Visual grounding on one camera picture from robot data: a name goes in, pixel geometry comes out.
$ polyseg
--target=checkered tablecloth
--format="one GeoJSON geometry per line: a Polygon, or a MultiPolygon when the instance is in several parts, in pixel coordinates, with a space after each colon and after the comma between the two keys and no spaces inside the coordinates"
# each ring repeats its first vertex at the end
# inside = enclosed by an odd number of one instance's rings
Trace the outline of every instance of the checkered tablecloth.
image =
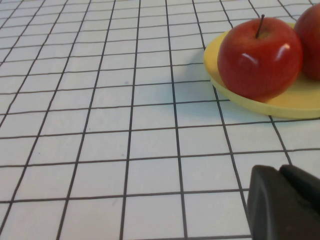
{"type": "Polygon", "coordinates": [[[320,120],[217,92],[207,44],[318,0],[0,0],[0,240],[249,240],[254,165],[320,177],[320,120]]]}

